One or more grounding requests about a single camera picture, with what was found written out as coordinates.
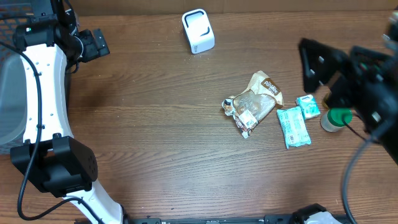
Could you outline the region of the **light blue wipes pack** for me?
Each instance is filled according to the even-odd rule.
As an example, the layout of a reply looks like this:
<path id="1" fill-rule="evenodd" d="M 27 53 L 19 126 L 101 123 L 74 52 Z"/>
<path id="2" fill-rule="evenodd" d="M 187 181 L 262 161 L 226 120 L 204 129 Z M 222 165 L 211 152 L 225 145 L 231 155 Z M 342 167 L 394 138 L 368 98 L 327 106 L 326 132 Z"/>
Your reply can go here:
<path id="1" fill-rule="evenodd" d="M 299 106 L 287 110 L 277 110 L 286 148 L 311 145 L 312 141 L 305 126 Z"/>

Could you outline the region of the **brown snack packet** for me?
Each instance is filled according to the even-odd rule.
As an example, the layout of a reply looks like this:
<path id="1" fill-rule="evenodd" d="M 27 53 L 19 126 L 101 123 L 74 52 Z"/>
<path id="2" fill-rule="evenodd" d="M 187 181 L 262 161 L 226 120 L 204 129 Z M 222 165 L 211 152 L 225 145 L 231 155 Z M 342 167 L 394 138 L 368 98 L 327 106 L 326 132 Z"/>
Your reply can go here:
<path id="1" fill-rule="evenodd" d="M 230 96 L 221 103 L 225 115 L 234 119 L 245 139 L 275 107 L 283 106 L 284 99 L 280 88 L 261 70 L 252 75 L 242 93 Z"/>

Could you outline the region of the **teal tissue pack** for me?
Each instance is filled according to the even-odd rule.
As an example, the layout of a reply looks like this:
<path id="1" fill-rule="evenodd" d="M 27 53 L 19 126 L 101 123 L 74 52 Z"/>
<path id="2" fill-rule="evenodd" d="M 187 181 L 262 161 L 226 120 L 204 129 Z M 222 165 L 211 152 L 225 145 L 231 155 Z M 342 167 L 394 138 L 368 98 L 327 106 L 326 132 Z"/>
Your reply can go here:
<path id="1" fill-rule="evenodd" d="M 295 102 L 300 107 L 304 120 L 315 118 L 321 114 L 313 95 L 298 97 Z"/>

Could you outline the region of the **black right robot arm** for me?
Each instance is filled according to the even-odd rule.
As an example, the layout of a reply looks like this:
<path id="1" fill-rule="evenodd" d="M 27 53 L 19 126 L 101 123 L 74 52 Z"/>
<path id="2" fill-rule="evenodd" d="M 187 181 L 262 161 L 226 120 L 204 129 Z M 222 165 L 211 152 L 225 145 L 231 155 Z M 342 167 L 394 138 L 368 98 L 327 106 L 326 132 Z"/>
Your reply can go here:
<path id="1" fill-rule="evenodd" d="M 379 143 L 397 160 L 397 11 L 389 18 L 383 37 L 392 54 L 355 45 L 348 54 L 313 39 L 302 38 L 298 51 L 302 63 L 303 89 L 314 93 L 320 85 L 330 92 L 327 108 L 354 109 L 368 132 L 390 122 Z"/>

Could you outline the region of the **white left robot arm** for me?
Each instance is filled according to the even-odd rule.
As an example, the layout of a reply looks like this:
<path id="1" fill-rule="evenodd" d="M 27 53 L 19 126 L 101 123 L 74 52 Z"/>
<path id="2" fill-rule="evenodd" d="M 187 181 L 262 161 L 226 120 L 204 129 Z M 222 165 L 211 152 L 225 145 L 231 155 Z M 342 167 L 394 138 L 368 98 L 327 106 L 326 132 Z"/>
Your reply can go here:
<path id="1" fill-rule="evenodd" d="M 92 223 L 128 223 L 124 207 L 98 180 L 94 152 L 73 137 L 67 115 L 66 77 L 81 63 L 109 54 L 99 29 L 79 30 L 64 0 L 32 1 L 33 15 L 16 27 L 11 50 L 24 66 L 27 120 L 21 146 L 10 151 L 23 183 L 72 203 Z"/>

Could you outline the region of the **yellow bottle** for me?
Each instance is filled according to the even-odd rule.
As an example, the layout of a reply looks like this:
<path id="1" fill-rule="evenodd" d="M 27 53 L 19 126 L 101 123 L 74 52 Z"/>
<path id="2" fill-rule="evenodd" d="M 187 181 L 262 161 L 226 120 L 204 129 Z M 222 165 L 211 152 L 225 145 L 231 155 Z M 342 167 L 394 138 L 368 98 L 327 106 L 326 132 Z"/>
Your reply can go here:
<path id="1" fill-rule="evenodd" d="M 329 99 L 330 95 L 331 95 L 331 92 L 327 93 L 322 99 L 322 106 L 326 110 L 330 109 L 330 107 L 328 106 L 328 99 Z"/>

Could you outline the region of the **green lid jar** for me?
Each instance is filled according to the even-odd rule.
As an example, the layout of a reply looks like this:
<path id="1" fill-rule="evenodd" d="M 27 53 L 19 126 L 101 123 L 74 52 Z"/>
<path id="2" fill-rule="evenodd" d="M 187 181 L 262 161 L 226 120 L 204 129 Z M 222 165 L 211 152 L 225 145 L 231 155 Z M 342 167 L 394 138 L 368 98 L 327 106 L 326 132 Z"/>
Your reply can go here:
<path id="1" fill-rule="evenodd" d="M 328 110 L 321 118 L 321 127 L 330 133 L 334 133 L 345 127 L 353 119 L 349 108 L 333 108 Z"/>

